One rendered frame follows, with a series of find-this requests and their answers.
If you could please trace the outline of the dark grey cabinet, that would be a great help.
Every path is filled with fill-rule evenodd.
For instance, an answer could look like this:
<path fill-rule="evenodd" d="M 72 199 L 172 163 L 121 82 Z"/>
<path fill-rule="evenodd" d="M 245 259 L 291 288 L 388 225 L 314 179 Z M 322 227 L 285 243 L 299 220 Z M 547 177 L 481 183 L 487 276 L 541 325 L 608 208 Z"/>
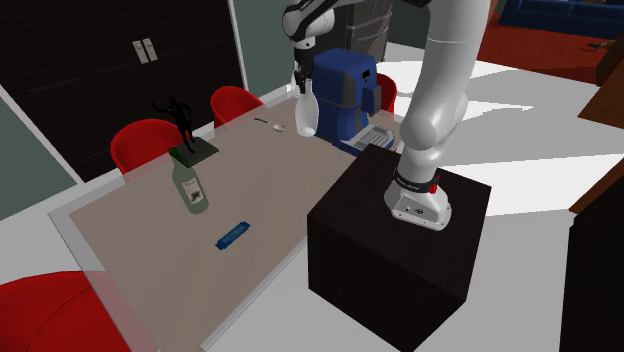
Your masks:
<path fill-rule="evenodd" d="M 338 46 L 383 61 L 393 4 L 394 0 L 364 0 L 336 9 Z"/>

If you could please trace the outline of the red chair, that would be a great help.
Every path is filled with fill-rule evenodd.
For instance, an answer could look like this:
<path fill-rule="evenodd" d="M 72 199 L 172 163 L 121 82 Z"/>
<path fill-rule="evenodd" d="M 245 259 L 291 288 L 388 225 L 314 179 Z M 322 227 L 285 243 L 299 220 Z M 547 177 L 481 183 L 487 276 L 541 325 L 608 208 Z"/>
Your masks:
<path fill-rule="evenodd" d="M 126 174 L 183 142 L 175 124 L 161 119 L 142 119 L 118 131 L 110 143 L 113 162 Z"/>
<path fill-rule="evenodd" d="M 263 102 L 249 91 L 237 86 L 223 86 L 211 96 L 214 128 L 261 106 Z"/>
<path fill-rule="evenodd" d="M 394 80 L 385 74 L 378 73 L 376 82 L 381 87 L 381 109 L 393 113 L 397 97 L 397 86 Z"/>
<path fill-rule="evenodd" d="M 131 352 L 81 271 L 0 285 L 0 352 Z"/>

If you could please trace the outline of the white spray bottle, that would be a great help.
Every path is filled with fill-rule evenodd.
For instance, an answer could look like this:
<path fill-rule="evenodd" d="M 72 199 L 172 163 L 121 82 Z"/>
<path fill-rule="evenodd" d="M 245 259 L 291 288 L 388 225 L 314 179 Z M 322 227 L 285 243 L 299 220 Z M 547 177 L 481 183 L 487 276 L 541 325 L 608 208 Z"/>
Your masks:
<path fill-rule="evenodd" d="M 305 79 L 302 90 L 297 84 L 295 75 L 292 75 L 292 95 L 296 99 L 295 122 L 299 135 L 312 137 L 316 134 L 319 118 L 319 107 L 317 99 L 312 92 L 312 80 Z"/>

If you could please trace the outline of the blue coffee machine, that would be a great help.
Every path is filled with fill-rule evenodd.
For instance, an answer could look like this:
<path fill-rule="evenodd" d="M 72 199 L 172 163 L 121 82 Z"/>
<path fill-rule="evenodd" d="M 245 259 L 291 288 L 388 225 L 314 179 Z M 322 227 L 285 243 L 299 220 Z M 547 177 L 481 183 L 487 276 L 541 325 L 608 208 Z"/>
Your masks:
<path fill-rule="evenodd" d="M 332 48 L 313 59 L 312 91 L 319 106 L 316 136 L 353 156 L 368 145 L 390 148 L 394 133 L 369 122 L 381 109 L 375 58 Z"/>

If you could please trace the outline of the green wine bottle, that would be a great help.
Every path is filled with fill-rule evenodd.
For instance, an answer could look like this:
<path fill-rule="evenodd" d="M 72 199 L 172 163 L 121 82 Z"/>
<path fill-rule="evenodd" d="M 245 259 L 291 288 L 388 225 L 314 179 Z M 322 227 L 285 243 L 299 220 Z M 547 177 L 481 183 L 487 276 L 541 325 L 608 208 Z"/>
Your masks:
<path fill-rule="evenodd" d="M 181 162 L 175 147 L 168 149 L 173 162 L 172 180 L 191 214 L 201 214 L 209 206 L 205 192 L 196 171 Z"/>

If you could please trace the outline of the black cabinet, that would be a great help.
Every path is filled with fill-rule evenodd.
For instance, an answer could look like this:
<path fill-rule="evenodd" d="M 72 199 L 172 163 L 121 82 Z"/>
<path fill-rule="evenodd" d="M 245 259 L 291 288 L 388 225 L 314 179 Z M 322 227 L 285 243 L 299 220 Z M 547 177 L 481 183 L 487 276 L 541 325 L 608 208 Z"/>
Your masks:
<path fill-rule="evenodd" d="M 0 0 L 0 85 L 84 180 L 111 171 L 126 125 L 171 97 L 192 126 L 244 84 L 233 0 Z"/>

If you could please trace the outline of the black furniture block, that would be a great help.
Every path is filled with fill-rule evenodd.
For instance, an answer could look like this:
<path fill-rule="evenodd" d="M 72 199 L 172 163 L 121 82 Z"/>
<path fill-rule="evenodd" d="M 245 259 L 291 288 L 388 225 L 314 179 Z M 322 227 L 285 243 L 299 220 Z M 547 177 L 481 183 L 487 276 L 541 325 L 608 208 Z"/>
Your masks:
<path fill-rule="evenodd" d="M 603 194 L 570 228 L 559 352 L 624 352 L 624 195 Z"/>

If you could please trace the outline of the black robot stand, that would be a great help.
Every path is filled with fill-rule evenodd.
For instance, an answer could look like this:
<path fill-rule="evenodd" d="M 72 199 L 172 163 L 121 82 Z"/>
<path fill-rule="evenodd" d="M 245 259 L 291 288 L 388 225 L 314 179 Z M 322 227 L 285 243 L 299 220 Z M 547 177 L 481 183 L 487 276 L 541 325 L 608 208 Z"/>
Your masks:
<path fill-rule="evenodd" d="M 417 226 L 383 199 L 399 158 L 367 147 L 308 213 L 308 282 L 400 352 L 415 352 L 466 301 L 491 188 L 439 169 L 450 222 Z"/>

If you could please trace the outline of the glass-topped table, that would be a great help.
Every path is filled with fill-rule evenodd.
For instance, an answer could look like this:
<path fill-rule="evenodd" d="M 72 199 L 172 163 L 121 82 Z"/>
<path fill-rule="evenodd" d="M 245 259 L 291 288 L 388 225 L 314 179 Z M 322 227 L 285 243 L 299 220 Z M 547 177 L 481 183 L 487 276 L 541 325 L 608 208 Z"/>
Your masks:
<path fill-rule="evenodd" d="M 201 214 L 184 204 L 168 155 L 52 211 L 131 352 L 207 352 L 304 247 L 308 212 L 353 158 L 299 135 L 294 111 L 284 94 L 208 134 L 219 151 L 195 166 Z M 250 228 L 217 249 L 242 221 Z"/>

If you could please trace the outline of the brown wooden furniture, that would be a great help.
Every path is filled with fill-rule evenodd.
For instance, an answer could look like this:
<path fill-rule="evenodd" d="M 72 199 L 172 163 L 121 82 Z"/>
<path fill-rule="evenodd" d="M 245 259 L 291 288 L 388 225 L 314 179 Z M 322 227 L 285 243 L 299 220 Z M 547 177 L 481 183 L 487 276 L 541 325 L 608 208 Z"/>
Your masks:
<path fill-rule="evenodd" d="M 578 117 L 624 130 L 624 31 L 607 48 L 596 66 L 599 90 Z M 624 175 L 624 157 L 581 196 L 569 211 L 580 214 Z"/>

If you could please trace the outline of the blue sofa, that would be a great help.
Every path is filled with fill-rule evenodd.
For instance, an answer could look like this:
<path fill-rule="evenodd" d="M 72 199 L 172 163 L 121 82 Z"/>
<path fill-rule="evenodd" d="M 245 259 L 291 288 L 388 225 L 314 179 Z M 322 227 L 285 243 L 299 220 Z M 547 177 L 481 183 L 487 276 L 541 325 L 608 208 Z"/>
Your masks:
<path fill-rule="evenodd" d="M 507 0 L 498 23 L 616 39 L 624 31 L 624 0 Z"/>

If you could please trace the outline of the blue flat bar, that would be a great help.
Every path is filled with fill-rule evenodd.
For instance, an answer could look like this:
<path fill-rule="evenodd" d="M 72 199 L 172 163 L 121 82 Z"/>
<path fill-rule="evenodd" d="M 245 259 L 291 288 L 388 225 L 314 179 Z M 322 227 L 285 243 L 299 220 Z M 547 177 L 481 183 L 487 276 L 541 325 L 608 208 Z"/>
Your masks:
<path fill-rule="evenodd" d="M 237 240 L 242 234 L 244 234 L 250 228 L 250 224 L 246 221 L 242 221 L 234 228 L 223 235 L 215 244 L 219 250 L 224 250 L 229 247 L 235 240 Z"/>

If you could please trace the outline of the black human figure statue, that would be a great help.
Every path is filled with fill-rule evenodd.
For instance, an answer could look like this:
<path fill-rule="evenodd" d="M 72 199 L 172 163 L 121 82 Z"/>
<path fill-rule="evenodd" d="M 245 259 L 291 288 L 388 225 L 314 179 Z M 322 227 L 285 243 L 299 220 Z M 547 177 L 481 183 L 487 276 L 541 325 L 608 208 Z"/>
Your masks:
<path fill-rule="evenodd" d="M 178 102 L 173 96 L 170 96 L 168 100 L 169 105 L 167 107 L 158 107 L 155 102 L 151 102 L 150 106 L 159 113 L 169 114 L 174 119 L 183 142 L 181 147 L 176 148 L 177 159 L 183 165 L 191 167 L 216 154 L 219 151 L 217 147 L 193 135 L 190 106 Z"/>

